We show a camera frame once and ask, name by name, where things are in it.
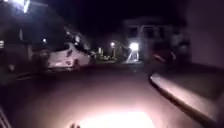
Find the street light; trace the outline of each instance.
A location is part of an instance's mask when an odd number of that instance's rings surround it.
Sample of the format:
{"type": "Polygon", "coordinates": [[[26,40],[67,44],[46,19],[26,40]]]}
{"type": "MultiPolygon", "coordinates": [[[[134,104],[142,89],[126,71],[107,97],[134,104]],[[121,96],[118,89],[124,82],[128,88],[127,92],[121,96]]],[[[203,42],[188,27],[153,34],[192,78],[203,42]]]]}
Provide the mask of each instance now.
{"type": "Polygon", "coordinates": [[[131,51],[139,51],[139,44],[137,42],[132,42],[129,46],[129,48],[131,49],[131,51]]]}
{"type": "Polygon", "coordinates": [[[111,43],[110,43],[110,46],[111,46],[112,48],[114,48],[115,43],[114,43],[114,42],[111,42],[111,43]]]}

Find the parked car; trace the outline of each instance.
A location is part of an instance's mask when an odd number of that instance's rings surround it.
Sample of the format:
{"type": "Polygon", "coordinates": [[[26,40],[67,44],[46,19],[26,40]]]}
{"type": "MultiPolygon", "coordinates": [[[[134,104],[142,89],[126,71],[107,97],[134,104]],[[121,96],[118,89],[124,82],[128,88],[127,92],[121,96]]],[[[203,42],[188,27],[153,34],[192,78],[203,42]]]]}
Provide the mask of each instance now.
{"type": "Polygon", "coordinates": [[[50,53],[47,67],[50,69],[57,68],[80,68],[88,66],[90,56],[73,43],[64,44],[63,48],[57,49],[50,53]]]}

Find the bright light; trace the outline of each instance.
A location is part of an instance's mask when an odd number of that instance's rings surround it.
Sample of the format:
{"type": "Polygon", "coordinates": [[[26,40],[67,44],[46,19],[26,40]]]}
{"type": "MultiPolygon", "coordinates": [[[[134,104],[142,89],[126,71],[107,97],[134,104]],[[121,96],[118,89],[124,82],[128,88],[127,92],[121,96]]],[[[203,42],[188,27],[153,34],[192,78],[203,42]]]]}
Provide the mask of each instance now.
{"type": "Polygon", "coordinates": [[[69,31],[66,31],[66,34],[67,34],[67,35],[70,35],[70,32],[69,32],[69,31]]]}
{"type": "Polygon", "coordinates": [[[29,5],[30,5],[30,0],[27,0],[24,7],[23,7],[23,12],[24,13],[27,13],[29,5]]]}
{"type": "Polygon", "coordinates": [[[24,6],[24,0],[12,0],[14,3],[24,6]]]}
{"type": "Polygon", "coordinates": [[[115,46],[115,43],[114,42],[111,42],[110,43],[110,46],[113,48],[115,46]]]}
{"type": "Polygon", "coordinates": [[[75,41],[80,42],[80,37],[78,35],[75,36],[75,41]]]}
{"type": "Polygon", "coordinates": [[[4,41],[0,40],[0,48],[4,48],[4,41]]]}
{"type": "Polygon", "coordinates": [[[137,42],[132,42],[129,46],[132,51],[139,51],[139,44],[137,42]]]}
{"type": "Polygon", "coordinates": [[[43,39],[43,42],[44,42],[44,43],[47,43],[47,39],[44,38],[44,39],[43,39]]]}
{"type": "Polygon", "coordinates": [[[143,112],[102,115],[80,122],[81,128],[154,128],[152,120],[143,112]]]}

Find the window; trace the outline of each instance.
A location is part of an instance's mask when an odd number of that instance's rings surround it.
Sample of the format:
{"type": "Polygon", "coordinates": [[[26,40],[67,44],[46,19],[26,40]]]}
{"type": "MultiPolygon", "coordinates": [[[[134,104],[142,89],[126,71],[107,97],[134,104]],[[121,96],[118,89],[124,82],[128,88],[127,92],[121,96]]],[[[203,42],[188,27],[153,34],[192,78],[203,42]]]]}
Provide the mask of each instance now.
{"type": "Polygon", "coordinates": [[[128,37],[134,38],[138,35],[138,29],[137,28],[129,28],[128,30],[128,37]]]}
{"type": "Polygon", "coordinates": [[[144,34],[147,38],[154,38],[154,30],[153,28],[146,28],[144,34]]]}

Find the night sky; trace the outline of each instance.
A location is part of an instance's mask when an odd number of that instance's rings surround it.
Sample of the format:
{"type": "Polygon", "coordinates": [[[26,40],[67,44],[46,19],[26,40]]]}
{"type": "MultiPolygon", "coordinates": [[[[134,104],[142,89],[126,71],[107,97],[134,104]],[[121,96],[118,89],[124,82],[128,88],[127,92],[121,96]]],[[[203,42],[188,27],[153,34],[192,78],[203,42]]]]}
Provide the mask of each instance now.
{"type": "Polygon", "coordinates": [[[87,35],[116,31],[123,19],[139,16],[175,18],[174,0],[46,0],[59,15],[87,35]]]}

